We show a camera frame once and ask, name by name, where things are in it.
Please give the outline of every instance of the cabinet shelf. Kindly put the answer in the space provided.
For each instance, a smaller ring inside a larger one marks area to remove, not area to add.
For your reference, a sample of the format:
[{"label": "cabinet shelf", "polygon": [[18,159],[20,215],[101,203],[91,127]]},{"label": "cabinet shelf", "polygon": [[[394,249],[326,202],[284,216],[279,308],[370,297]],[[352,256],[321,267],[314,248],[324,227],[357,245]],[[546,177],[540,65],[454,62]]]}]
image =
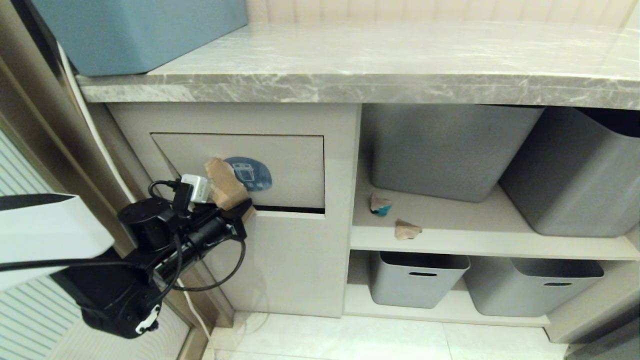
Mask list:
[{"label": "cabinet shelf", "polygon": [[[516,258],[640,259],[640,252],[626,236],[583,238],[536,233],[500,186],[480,203],[448,200],[376,188],[369,181],[368,168],[368,162],[361,158],[351,249]],[[386,217],[369,211],[372,192],[393,201]],[[398,218],[421,226],[422,233],[415,239],[396,240]]]},{"label": "cabinet shelf", "polygon": [[546,316],[517,318],[478,313],[463,279],[433,309],[376,304],[369,292],[366,255],[364,251],[352,251],[349,257],[349,277],[344,296],[345,315],[525,327],[544,327],[550,323]]}]

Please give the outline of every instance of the blue and white paper scrap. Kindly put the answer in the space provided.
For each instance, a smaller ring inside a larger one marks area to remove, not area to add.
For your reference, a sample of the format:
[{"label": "blue and white paper scrap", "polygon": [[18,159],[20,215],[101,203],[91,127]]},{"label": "blue and white paper scrap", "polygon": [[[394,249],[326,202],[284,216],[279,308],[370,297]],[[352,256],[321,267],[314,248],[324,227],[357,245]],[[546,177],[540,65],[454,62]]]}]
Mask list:
[{"label": "blue and white paper scrap", "polygon": [[391,209],[391,200],[381,199],[375,193],[371,194],[371,213],[379,217],[385,217]]}]

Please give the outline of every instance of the blue sticker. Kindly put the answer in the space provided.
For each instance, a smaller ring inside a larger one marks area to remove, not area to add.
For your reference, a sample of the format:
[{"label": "blue sticker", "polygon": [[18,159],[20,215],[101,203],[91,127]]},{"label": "blue sticker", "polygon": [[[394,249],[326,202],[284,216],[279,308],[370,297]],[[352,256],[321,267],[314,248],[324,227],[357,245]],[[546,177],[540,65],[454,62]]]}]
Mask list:
[{"label": "blue sticker", "polygon": [[265,164],[250,158],[235,157],[225,160],[236,173],[236,178],[250,192],[261,192],[271,188],[271,173]]}]

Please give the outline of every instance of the tile floor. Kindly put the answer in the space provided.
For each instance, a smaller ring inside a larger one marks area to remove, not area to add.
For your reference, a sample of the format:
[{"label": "tile floor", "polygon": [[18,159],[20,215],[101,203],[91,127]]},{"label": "tile floor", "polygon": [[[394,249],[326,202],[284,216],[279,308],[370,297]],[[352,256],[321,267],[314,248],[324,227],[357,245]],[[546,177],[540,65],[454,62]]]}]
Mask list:
[{"label": "tile floor", "polygon": [[203,360],[562,360],[566,348],[542,328],[238,312]]}]

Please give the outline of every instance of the white plug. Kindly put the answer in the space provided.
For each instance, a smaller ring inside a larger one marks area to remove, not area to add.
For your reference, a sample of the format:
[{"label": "white plug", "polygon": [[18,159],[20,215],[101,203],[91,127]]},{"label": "white plug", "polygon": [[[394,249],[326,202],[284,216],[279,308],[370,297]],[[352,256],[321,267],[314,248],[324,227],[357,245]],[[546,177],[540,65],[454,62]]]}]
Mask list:
[{"label": "white plug", "polygon": [[191,184],[193,192],[191,193],[191,202],[204,204],[209,198],[209,179],[204,176],[184,174],[180,180],[182,183]]}]

